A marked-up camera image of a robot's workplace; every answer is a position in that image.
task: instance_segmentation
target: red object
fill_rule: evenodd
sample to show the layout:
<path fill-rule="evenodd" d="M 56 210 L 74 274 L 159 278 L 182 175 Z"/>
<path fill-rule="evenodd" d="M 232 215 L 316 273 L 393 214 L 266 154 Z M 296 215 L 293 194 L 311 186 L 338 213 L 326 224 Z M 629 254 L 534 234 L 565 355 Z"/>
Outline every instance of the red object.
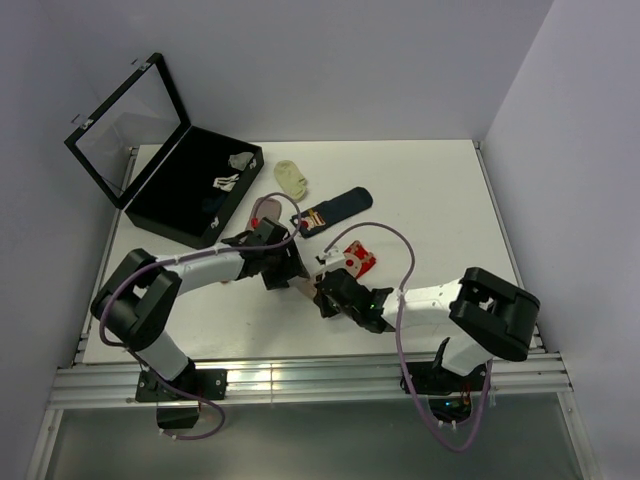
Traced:
<path fill-rule="evenodd" d="M 358 273 L 356 274 L 356 278 L 360 278 L 362 275 L 371 270 L 376 264 L 376 257 L 373 255 L 373 253 L 367 251 L 367 249 L 364 248 L 362 246 L 362 243 L 360 243 L 358 240 L 349 245 L 344 253 L 350 253 L 351 255 L 354 255 L 356 258 L 358 258 L 358 260 L 360 260 L 361 265 Z M 347 260 L 346 263 L 348 267 L 353 266 L 353 260 Z"/>

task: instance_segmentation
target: glass panel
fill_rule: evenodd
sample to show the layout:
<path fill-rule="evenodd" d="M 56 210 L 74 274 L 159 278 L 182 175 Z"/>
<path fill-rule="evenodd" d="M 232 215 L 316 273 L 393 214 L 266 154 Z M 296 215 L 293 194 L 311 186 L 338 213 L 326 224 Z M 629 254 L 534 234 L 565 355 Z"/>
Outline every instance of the glass panel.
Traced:
<path fill-rule="evenodd" d="M 224 406 L 208 440 L 158 436 L 155 408 L 65 410 L 47 480 L 580 478 L 558 397 L 504 395 L 468 453 L 440 446 L 410 401 Z M 203 409 L 191 433 L 218 418 Z M 462 443 L 469 427 L 457 434 Z"/>
<path fill-rule="evenodd" d="M 77 146 L 120 196 L 131 158 L 140 145 L 161 145 L 180 125 L 155 65 L 142 75 L 78 140 Z"/>

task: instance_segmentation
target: white platform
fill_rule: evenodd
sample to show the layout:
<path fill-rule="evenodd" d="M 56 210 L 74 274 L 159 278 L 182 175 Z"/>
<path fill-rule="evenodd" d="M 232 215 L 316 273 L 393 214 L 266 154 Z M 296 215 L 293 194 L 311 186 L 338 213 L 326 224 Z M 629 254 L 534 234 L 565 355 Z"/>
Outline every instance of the white platform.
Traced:
<path fill-rule="evenodd" d="M 479 266 L 515 283 L 505 241 L 489 191 L 469 140 L 375 142 L 277 142 L 260 144 L 265 166 L 221 238 L 244 229 L 257 197 L 280 191 L 272 170 L 280 160 L 293 160 L 307 177 L 309 192 L 302 208 L 331 199 L 355 186 L 373 196 L 373 207 L 312 239 L 297 240 L 303 261 L 313 257 L 344 228 L 362 221 L 387 223 L 414 246 L 417 268 L 409 287 L 439 284 Z M 138 162 L 152 150 L 141 148 Z M 283 204 L 283 223 L 293 207 Z M 395 287 L 408 266 L 404 245 L 390 233 L 371 227 L 353 232 L 340 243 L 360 240 L 378 258 L 362 279 L 368 287 Z M 184 245 L 132 225 L 121 215 L 106 267 L 113 272 L 132 249 L 151 254 L 177 254 Z M 317 307 L 294 289 L 267 292 L 254 277 L 216 284 L 181 296 L 167 324 L 176 343 L 189 355 L 204 359 L 275 359 L 395 352 L 393 334 L 375 335 L 346 317 L 323 319 Z M 434 351 L 442 339 L 458 331 L 450 325 L 408 329 L 408 351 Z M 92 328 L 85 363 L 130 362 L 118 348 L 102 345 Z"/>

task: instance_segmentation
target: metal frame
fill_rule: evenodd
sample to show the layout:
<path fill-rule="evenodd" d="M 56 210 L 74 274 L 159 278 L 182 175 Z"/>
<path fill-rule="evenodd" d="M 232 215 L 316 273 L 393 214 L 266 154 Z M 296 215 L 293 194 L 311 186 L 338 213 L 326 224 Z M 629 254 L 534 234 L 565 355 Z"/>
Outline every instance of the metal frame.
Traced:
<path fill-rule="evenodd" d="M 504 242 L 517 282 L 523 285 L 504 223 L 479 150 L 474 142 L 482 174 L 494 206 Z M 107 248 L 96 279 L 99 288 L 111 250 L 120 212 L 117 211 Z M 58 371 L 45 411 L 40 435 L 27 478 L 39 480 L 47 472 L 62 414 L 66 409 L 88 408 L 156 408 L 158 404 L 138 404 L 133 400 L 140 367 L 135 364 L 91 366 L 82 363 L 90 327 L 87 317 L 80 338 L 76 364 Z M 523 363 L 494 362 L 494 394 L 557 393 L 565 414 L 567 429 L 580 469 L 586 479 L 600 479 L 586 431 L 575 408 L 573 387 L 559 353 L 547 353 L 539 331 L 535 345 Z M 408 355 L 409 361 L 432 360 L 435 352 Z M 256 403 L 303 403 L 330 401 L 365 401 L 407 398 L 399 386 L 400 368 L 395 355 L 323 357 L 313 359 L 273 359 L 269 361 L 197 362 L 198 368 L 228 370 L 227 397 L 222 405 Z M 169 402 L 162 405 L 193 405 L 194 402 Z"/>
<path fill-rule="evenodd" d="M 409 355 L 409 361 L 432 361 L 434 355 Z M 197 362 L 197 368 L 228 370 L 226 397 L 220 405 L 304 403 L 408 398 L 400 389 L 396 355 L 324 357 L 242 362 Z M 134 401 L 138 365 L 82 366 L 60 370 L 47 408 L 155 408 Z M 524 363 L 494 362 L 495 394 L 570 392 L 571 382 L 560 354 L 532 354 Z M 166 402 L 163 406 L 195 405 Z"/>

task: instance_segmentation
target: cable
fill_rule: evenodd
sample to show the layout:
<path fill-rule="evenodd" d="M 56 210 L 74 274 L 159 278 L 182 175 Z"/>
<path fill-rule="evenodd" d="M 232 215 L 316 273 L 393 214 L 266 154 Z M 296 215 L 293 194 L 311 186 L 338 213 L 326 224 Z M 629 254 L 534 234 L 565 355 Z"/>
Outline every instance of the cable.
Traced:
<path fill-rule="evenodd" d="M 139 277 L 141 277 L 142 275 L 144 275 L 145 273 L 155 269 L 155 268 L 160 268 L 160 267 L 164 267 L 166 265 L 175 265 L 176 263 L 185 263 L 185 262 L 190 262 L 190 261 L 194 261 L 194 260 L 198 260 L 201 258 L 205 258 L 205 257 L 210 257 L 213 255 L 218 255 L 219 253 L 225 253 L 225 252 L 247 252 L 247 251 L 264 251 L 264 250 L 273 250 L 276 248 L 281 248 L 285 245 L 287 245 L 289 242 L 292 242 L 293 239 L 296 237 L 296 235 L 298 235 L 298 233 L 300 232 L 300 227 L 302 225 L 302 213 L 300 212 L 300 208 L 298 207 L 298 205 L 296 204 L 296 202 L 288 195 L 284 194 L 284 193 L 280 193 L 280 192 L 273 192 L 270 193 L 268 195 L 265 195 L 264 197 L 260 198 L 260 200 L 258 202 L 255 203 L 255 205 L 253 206 L 253 209 L 251 210 L 251 216 L 250 218 L 254 218 L 256 215 L 256 212 L 258 210 L 258 208 L 260 207 L 260 205 L 262 205 L 262 202 L 264 202 L 267 198 L 270 197 L 283 197 L 286 200 L 288 200 L 289 202 L 291 202 L 291 204 L 293 205 L 293 207 L 296 210 L 296 215 L 297 215 L 297 222 L 296 222 L 296 228 L 294 229 L 293 233 L 290 234 L 288 237 L 286 237 L 284 240 L 282 240 L 281 242 L 278 242 L 276 244 L 273 245 L 265 245 L 265 246 L 255 246 L 255 247 L 224 247 L 221 248 L 219 250 L 215 250 L 215 249 L 208 249 L 208 250 L 199 250 L 197 252 L 193 252 L 193 253 L 188 253 L 182 256 L 179 256 L 177 258 L 170 258 L 167 260 L 162 260 L 162 261 L 157 261 L 154 263 L 151 263 L 149 265 L 145 265 L 144 267 L 142 267 L 140 270 L 136 270 L 133 274 L 131 274 L 124 282 L 122 282 L 122 284 L 120 284 L 118 286 L 118 288 L 116 288 L 115 292 L 113 292 L 113 295 L 111 295 L 111 297 L 109 298 L 109 300 L 107 301 L 107 304 L 104 307 L 104 310 L 102 311 L 102 315 L 100 315 L 100 324 L 99 324 L 99 328 L 98 328 L 98 333 L 100 334 L 100 340 L 102 340 L 102 343 L 104 343 L 105 345 L 111 346 L 111 347 L 124 347 L 125 345 L 121 342 L 113 342 L 111 340 L 109 340 L 107 338 L 106 335 L 106 321 L 107 318 L 109 317 L 109 314 L 111 313 L 111 309 L 113 308 L 113 305 L 115 304 L 116 300 L 120 297 L 120 295 L 122 295 L 122 293 L 129 287 L 129 285 L 131 285 L 133 282 L 135 282 Z M 149 369 L 149 371 L 153 372 L 154 375 L 157 377 L 158 382 L 160 382 L 160 384 L 167 390 L 180 395 L 184 398 L 188 398 L 189 400 L 194 400 L 197 401 L 199 403 L 204 403 L 205 405 L 210 406 L 211 408 L 213 408 L 214 410 L 216 410 L 219 414 L 220 414 L 220 421 L 218 422 L 218 425 L 216 425 L 213 429 L 211 429 L 210 431 L 206 432 L 206 433 L 202 433 L 199 435 L 177 435 L 171 432 L 167 432 L 167 431 L 163 431 L 162 433 L 164 435 L 167 435 L 175 440 L 201 440 L 203 438 L 207 438 L 210 437 L 212 435 L 215 435 L 216 433 L 218 433 L 218 431 L 220 431 L 220 429 L 222 428 L 222 426 L 224 425 L 224 422 L 226 420 L 226 415 L 224 413 L 224 410 L 222 409 L 222 407 L 214 402 L 212 402 L 211 400 L 208 400 L 206 398 L 203 397 L 199 397 L 197 395 L 193 395 L 189 392 L 185 392 L 183 390 L 177 389 L 174 386 L 170 385 L 164 378 L 162 378 L 162 376 L 156 372 L 147 362 L 145 362 L 138 354 L 136 354 L 136 352 L 133 352 L 131 350 L 128 350 L 129 353 L 133 356 L 133 358 L 135 358 L 141 365 L 147 367 Z"/>
<path fill-rule="evenodd" d="M 404 235 L 402 235 L 398 230 L 396 230 L 393 227 L 390 227 L 388 225 L 385 225 L 383 223 L 378 223 L 378 222 L 362 222 L 362 223 L 357 223 L 355 225 L 352 225 L 351 227 L 345 229 L 336 238 L 334 238 L 333 241 L 331 241 L 331 243 L 329 243 L 329 245 L 324 249 L 324 252 L 325 253 L 328 252 L 331 249 L 331 247 L 333 247 L 347 233 L 360 227 L 379 227 L 384 230 L 387 230 L 393 233 L 394 235 L 396 235 L 398 238 L 400 238 L 400 240 L 402 240 L 402 242 L 407 246 L 407 249 L 409 250 L 409 257 L 410 257 L 409 269 L 407 270 L 407 273 L 404 275 L 404 277 L 402 277 L 402 280 L 400 281 L 400 285 L 398 287 L 401 294 L 400 294 L 399 305 L 398 305 L 398 313 L 396 315 L 396 332 L 395 332 L 396 349 L 398 351 L 398 358 L 400 360 L 400 368 L 402 370 L 402 376 L 404 377 L 407 387 L 409 388 L 411 399 L 413 400 L 413 403 L 415 404 L 416 409 L 420 414 L 420 418 L 422 419 L 422 422 L 425 424 L 425 426 L 429 429 L 431 434 L 447 450 L 450 450 L 451 452 L 454 452 L 454 453 L 465 452 L 473 444 L 474 440 L 476 439 L 476 436 L 478 435 L 478 431 L 480 428 L 480 421 L 482 420 L 482 416 L 484 413 L 484 406 L 487 402 L 487 396 L 489 394 L 489 386 L 491 385 L 491 367 L 493 365 L 493 362 L 491 360 L 487 362 L 487 374 L 484 378 L 484 384 L 482 386 L 482 393 L 480 395 L 480 403 L 478 405 L 478 408 L 477 409 L 474 408 L 469 418 L 465 421 L 465 423 L 467 423 L 469 420 L 471 420 L 472 417 L 475 418 L 473 427 L 471 428 L 471 433 L 469 434 L 469 437 L 464 442 L 464 444 L 462 444 L 461 446 L 452 445 L 441 433 L 440 429 L 438 428 L 438 425 L 435 423 L 435 418 L 433 417 L 433 415 L 428 415 L 427 412 L 425 412 L 424 407 L 420 402 L 420 398 L 418 397 L 418 393 L 416 392 L 416 388 L 414 387 L 413 382 L 411 381 L 411 375 L 409 374 L 409 368 L 407 367 L 407 360 L 404 354 L 404 350 L 402 348 L 402 338 L 401 338 L 400 332 L 402 330 L 402 314 L 404 313 L 404 308 L 406 303 L 404 299 L 404 287 L 409 281 L 409 278 L 411 277 L 411 275 L 413 274 L 413 270 L 415 269 L 415 265 L 416 265 L 416 255 L 413 250 L 413 247 L 411 246 L 411 243 L 409 243 L 409 240 L 407 240 L 407 238 Z"/>

